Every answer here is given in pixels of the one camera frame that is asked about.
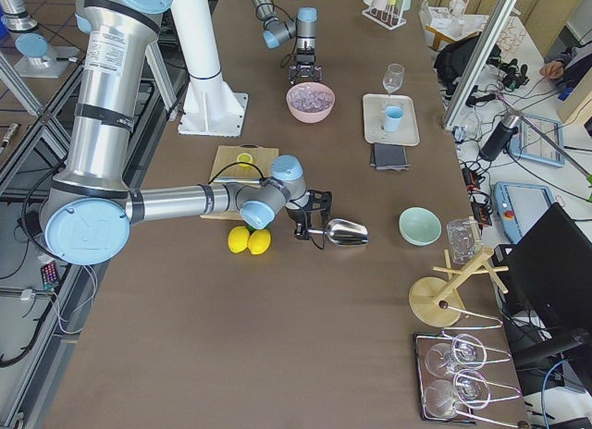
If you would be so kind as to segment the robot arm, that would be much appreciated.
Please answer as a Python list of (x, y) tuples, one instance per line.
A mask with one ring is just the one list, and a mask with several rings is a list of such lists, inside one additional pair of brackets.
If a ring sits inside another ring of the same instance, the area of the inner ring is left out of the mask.
[(132, 190), (123, 167), (144, 58), (170, 11), (189, 86), (179, 130), (237, 137), (248, 97), (224, 81), (208, 0), (82, 0), (90, 37), (65, 168), (53, 177), (40, 223), (49, 251), (76, 265), (105, 262), (143, 221), (235, 211), (251, 227), (267, 227), (281, 211), (307, 239), (312, 214), (328, 220), (331, 195), (310, 189), (297, 158), (277, 157), (268, 176), (172, 189)]
[(251, 1), (255, 16), (262, 22), (263, 38), (269, 49), (294, 41), (291, 52), (281, 61), (281, 66), (288, 68), (289, 82), (292, 85), (301, 80), (320, 82), (323, 72), (316, 64), (316, 8), (300, 7), (295, 18), (281, 20), (273, 0)]

